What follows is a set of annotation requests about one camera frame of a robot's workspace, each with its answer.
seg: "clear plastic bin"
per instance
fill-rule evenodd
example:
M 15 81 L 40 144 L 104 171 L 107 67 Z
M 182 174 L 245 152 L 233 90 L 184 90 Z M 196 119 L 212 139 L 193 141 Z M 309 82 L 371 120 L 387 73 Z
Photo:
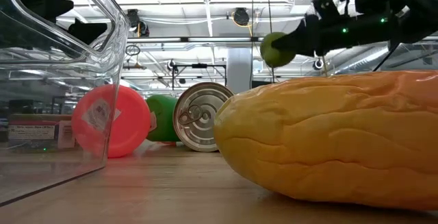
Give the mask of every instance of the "clear plastic bin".
M 70 120 L 78 100 L 105 84 L 114 85 L 113 117 L 129 20 L 115 0 L 86 1 L 111 23 L 58 21 L 75 14 L 75 1 L 0 0 L 0 206 L 105 164 L 110 131 L 91 154 Z

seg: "green ball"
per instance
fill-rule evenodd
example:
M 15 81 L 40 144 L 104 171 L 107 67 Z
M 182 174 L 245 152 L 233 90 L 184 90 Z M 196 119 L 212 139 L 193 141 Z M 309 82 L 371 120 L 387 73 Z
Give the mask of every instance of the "green ball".
M 269 67 L 280 67 L 289 64 L 295 58 L 295 52 L 278 50 L 271 46 L 271 42 L 286 36 L 283 32 L 272 32 L 265 36 L 260 45 L 261 57 Z

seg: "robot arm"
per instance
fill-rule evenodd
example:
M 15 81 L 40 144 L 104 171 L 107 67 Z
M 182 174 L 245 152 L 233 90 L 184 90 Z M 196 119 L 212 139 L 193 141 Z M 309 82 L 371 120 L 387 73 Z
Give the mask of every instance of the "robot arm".
M 333 0 L 313 0 L 313 6 L 319 16 L 306 15 L 294 32 L 273 41 L 272 47 L 323 56 L 330 50 L 386 40 L 394 48 L 438 30 L 438 0 L 355 0 L 358 16 L 349 16 L 347 9 L 340 14 Z M 397 16 L 405 6 L 409 11 Z

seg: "tin can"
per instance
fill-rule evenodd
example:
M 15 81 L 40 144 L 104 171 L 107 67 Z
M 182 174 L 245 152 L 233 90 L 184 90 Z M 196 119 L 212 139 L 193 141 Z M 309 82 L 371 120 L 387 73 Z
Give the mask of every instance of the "tin can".
M 200 83 L 188 88 L 173 112 L 173 126 L 181 142 L 195 151 L 217 151 L 214 118 L 232 96 L 227 87 L 217 83 Z

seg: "pull tab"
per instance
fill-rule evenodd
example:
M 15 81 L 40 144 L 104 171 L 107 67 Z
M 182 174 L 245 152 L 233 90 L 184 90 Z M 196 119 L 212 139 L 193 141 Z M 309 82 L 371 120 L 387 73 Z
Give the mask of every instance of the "pull tab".
M 203 109 L 194 104 L 190 105 L 187 109 L 183 110 L 178 117 L 178 122 L 182 125 L 188 125 L 194 121 L 198 121 L 203 116 Z

